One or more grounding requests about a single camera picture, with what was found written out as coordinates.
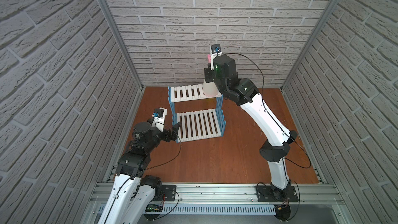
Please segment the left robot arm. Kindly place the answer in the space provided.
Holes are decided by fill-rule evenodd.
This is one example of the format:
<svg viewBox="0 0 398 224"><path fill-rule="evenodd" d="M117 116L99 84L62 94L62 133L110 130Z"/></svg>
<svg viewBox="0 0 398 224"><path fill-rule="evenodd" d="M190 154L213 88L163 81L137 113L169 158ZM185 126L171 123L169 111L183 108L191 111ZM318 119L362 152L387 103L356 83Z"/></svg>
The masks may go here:
<svg viewBox="0 0 398 224"><path fill-rule="evenodd" d="M140 122L134 127L131 150L118 161L114 184L100 224L136 224L147 206L161 195L162 182L155 176L143 176L150 163L150 153L161 143L179 139L178 122L171 129L160 130L159 121Z"/></svg>

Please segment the white pink spray bottle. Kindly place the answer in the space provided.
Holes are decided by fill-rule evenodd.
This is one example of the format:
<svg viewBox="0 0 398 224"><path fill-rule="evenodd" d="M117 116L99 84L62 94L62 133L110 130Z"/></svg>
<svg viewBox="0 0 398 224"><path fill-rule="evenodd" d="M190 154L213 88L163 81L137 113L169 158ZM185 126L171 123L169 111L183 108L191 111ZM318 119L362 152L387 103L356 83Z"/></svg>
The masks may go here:
<svg viewBox="0 0 398 224"><path fill-rule="evenodd" d="M208 97L216 97L219 94L216 84L214 82L206 83L205 79L203 82L203 92Z"/></svg>

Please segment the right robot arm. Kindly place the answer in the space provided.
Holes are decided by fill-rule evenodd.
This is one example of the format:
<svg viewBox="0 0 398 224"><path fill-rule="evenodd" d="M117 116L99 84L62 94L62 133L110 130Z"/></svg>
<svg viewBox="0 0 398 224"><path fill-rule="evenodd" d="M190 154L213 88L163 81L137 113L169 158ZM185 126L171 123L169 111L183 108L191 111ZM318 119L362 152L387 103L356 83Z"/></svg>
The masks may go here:
<svg viewBox="0 0 398 224"><path fill-rule="evenodd" d="M297 132L290 131L277 119L250 79L238 77L235 60L228 55L208 55L204 74L207 83L214 83L218 92L243 109L265 134L267 140L259 152L268 162L271 187L275 192L285 192L291 186L291 181L284 159Z"/></svg>

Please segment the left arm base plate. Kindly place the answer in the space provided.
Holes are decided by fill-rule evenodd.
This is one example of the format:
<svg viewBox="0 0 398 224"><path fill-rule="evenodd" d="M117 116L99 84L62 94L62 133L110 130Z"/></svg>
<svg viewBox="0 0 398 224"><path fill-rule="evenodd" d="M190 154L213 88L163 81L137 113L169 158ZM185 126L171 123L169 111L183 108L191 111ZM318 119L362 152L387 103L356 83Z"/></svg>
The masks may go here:
<svg viewBox="0 0 398 224"><path fill-rule="evenodd" d="M155 202L174 202L176 197L177 185L166 184L155 187Z"/></svg>

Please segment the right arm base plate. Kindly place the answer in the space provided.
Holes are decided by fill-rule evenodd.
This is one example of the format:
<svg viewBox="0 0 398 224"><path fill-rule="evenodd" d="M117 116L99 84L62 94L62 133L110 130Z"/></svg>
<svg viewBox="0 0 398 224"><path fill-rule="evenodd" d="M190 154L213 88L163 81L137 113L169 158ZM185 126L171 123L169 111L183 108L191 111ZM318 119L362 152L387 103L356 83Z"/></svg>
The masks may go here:
<svg viewBox="0 0 398 224"><path fill-rule="evenodd" d="M283 190L273 185L256 185L255 189L259 202L299 202L299 195L292 185Z"/></svg>

